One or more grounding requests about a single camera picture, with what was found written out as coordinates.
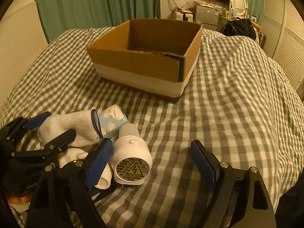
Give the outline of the white suitcase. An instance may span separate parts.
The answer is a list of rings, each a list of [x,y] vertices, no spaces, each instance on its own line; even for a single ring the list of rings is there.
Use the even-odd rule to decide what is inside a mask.
[[[193,15],[191,13],[182,13],[179,11],[173,12],[173,19],[178,21],[193,22]]]

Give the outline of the silver mini fridge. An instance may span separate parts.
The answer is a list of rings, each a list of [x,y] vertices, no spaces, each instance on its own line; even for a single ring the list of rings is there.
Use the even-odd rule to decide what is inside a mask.
[[[206,6],[196,6],[194,12],[195,22],[202,24],[204,29],[217,31],[219,13],[216,9]]]

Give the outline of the white cylindrical electric device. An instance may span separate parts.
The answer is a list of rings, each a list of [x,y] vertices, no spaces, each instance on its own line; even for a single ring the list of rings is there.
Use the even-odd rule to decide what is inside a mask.
[[[153,159],[136,125],[121,126],[113,145],[111,167],[114,180],[122,185],[142,185],[150,174]]]

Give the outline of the white sock with blue trim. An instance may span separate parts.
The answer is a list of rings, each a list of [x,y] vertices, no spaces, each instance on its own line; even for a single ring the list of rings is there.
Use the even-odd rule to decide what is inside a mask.
[[[98,113],[95,109],[77,111],[69,114],[49,116],[38,129],[38,137],[46,145],[67,130],[76,131],[72,147],[91,146],[103,138]]]

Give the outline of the white louvered wardrobe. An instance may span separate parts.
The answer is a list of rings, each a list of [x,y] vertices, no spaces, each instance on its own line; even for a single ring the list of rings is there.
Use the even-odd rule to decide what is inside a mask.
[[[303,20],[291,0],[265,0],[263,50],[283,68],[303,99]]]

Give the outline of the checkered bed cover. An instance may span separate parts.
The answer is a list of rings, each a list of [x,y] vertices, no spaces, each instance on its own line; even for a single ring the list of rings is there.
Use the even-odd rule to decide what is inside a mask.
[[[143,185],[99,201],[108,227],[195,227],[205,201],[191,141],[232,167],[259,169],[273,207],[303,170],[303,104],[280,65],[250,38],[204,30],[200,56],[176,103],[113,84],[97,74],[87,46],[110,28],[71,29],[51,42],[1,106],[16,117],[118,104],[153,157]]]

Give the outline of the white oval vanity mirror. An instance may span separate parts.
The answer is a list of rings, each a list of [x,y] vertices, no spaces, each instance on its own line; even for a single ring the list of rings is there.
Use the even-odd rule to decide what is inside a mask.
[[[230,0],[230,11],[234,17],[243,17],[248,11],[246,0]]]

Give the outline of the blue floral tissue pack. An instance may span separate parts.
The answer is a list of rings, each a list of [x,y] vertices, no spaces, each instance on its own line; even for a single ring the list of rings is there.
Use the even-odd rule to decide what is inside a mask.
[[[119,133],[122,125],[129,123],[127,116],[117,104],[98,113],[98,118],[102,136],[109,139]]]

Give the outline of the small white tube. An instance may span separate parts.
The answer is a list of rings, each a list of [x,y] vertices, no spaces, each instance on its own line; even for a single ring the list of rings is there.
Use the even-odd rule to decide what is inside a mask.
[[[81,148],[69,148],[65,152],[59,154],[59,167],[62,168],[67,163],[74,160],[83,160],[88,155],[88,152]],[[110,183],[113,176],[113,170],[109,163],[107,163],[98,183],[95,185],[98,189],[107,189],[110,187]]]

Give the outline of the black clothes on chair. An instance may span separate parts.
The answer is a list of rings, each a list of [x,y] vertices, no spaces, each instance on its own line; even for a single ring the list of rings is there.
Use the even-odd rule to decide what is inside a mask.
[[[249,19],[228,21],[220,31],[225,36],[246,36],[256,39],[256,32]]]

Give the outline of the brown cardboard box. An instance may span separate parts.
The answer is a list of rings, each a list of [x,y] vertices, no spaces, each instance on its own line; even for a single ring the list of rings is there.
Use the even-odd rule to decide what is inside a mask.
[[[203,27],[168,19],[131,19],[87,47],[99,76],[162,97],[179,98],[200,54]]]

